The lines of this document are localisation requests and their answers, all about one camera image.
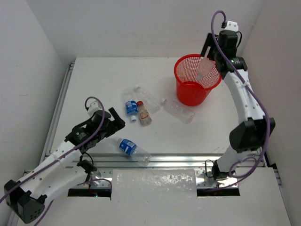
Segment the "blue label bottle front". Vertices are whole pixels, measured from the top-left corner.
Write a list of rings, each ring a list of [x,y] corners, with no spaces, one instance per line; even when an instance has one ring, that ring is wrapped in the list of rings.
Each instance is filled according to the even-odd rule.
[[[140,166],[146,167],[150,160],[151,154],[139,147],[136,143],[129,139],[117,138],[117,146],[120,151],[129,156]]]

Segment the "blue label bottle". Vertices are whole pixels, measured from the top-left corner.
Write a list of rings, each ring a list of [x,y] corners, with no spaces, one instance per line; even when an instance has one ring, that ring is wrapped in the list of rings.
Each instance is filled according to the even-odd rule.
[[[125,111],[128,119],[131,123],[137,121],[138,107],[134,97],[134,91],[130,88],[126,88],[122,93]]]
[[[129,156],[140,166],[146,167],[150,160],[151,154],[139,147],[136,143],[129,139],[117,138],[117,146],[120,151]]]

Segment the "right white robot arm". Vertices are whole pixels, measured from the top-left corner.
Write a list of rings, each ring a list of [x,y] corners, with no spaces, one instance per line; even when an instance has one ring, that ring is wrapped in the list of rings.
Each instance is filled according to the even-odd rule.
[[[218,35],[207,35],[200,55],[215,62],[217,71],[233,98],[238,125],[230,132],[230,145],[212,166],[214,180],[225,179],[234,173],[234,166],[251,157],[253,151],[263,148],[267,133],[272,133],[276,122],[266,117],[249,83],[247,65],[236,55],[238,33],[222,30]]]

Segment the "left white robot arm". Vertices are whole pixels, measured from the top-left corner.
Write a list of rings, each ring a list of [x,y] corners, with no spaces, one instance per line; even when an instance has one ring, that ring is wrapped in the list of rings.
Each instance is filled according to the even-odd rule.
[[[125,127],[125,121],[114,108],[108,111],[89,108],[88,114],[89,119],[76,125],[40,165],[17,181],[11,179],[4,185],[1,201],[25,224],[37,220],[56,197],[96,176],[97,167],[82,155]]]

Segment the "blue label bottle back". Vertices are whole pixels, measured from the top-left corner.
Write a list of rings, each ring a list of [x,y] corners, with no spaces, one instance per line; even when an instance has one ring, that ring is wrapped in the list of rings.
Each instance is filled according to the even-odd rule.
[[[137,121],[138,107],[134,97],[134,91],[130,88],[126,88],[122,93],[125,111],[128,119],[131,123]]]

